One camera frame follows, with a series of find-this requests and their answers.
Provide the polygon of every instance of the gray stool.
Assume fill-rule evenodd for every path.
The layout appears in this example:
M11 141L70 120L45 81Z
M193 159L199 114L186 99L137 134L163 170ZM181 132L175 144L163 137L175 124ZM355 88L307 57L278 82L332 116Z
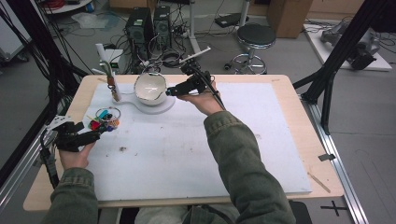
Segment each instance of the gray stool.
M233 67L236 74L267 74L265 62L254 55L254 51L272 47L276 42L275 32L267 26L246 24L238 29L237 36L238 41L248 48L248 53L237 55L224 68Z

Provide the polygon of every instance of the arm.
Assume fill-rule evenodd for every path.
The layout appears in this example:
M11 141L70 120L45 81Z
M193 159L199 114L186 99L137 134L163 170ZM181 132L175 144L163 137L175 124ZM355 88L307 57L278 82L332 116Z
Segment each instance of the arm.
M211 92L184 95L208 115L204 125L219 174L238 209L238 223L295 223L286 195L265 169L256 138L247 125L223 111Z
M93 190L93 174L84 169L93 145L85 146L78 153L59 152L64 174L50 196L52 204L42 223L97 223L98 205Z

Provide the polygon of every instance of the jacket sleeve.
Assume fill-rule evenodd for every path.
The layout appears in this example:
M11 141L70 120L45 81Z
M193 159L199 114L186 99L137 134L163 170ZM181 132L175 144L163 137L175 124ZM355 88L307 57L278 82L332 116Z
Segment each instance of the jacket sleeve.
M295 223L286 195L265 169L253 132L230 112L206 118L209 147L240 216L238 223Z
M62 179L52 192L51 206L42 223L95 224L98 203L93 190L93 174L82 168L64 171Z

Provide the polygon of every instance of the desk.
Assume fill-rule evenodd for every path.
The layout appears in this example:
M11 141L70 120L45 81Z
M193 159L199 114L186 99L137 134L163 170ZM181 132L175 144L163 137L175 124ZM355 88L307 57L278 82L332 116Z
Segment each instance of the desk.
M187 76L167 75L167 80L172 83L182 82ZM118 76L119 83L134 83L137 76ZM282 108L285 120L289 125L294 143L302 158L304 168L308 172L312 192L309 194L291 194L289 199L299 198L319 198L319 197L339 197L344 191L343 187L332 168L329 161L320 161L318 156L325 153L318 136L306 115L304 108L292 87L290 80L286 76L257 76L257 75L216 75L216 81L229 83L270 83L272 84L276 97ZM79 122L91 102L91 98L99 83L106 82L105 76L84 77L78 89L73 103L70 105L68 115L73 117L74 122ZM57 161L59 175L62 175L63 168ZM50 185L45 167L42 167L29 191L23 208L28 211L42 211L50 208ZM229 203L228 197L211 198L188 198L188 199L167 199L167 200L139 200L139 201L116 201L99 202L99 207L127 207L127 206L150 206L150 205L170 205L170 204L192 204L192 203Z

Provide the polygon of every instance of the chair leg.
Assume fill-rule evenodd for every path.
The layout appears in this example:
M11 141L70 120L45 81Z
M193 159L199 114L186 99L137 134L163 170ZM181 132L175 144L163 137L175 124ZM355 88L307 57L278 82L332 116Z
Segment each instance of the chair leg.
M232 67L236 74L265 75L267 73L265 62L259 56L254 55L254 52L255 49L250 48L248 53L239 54L233 58Z

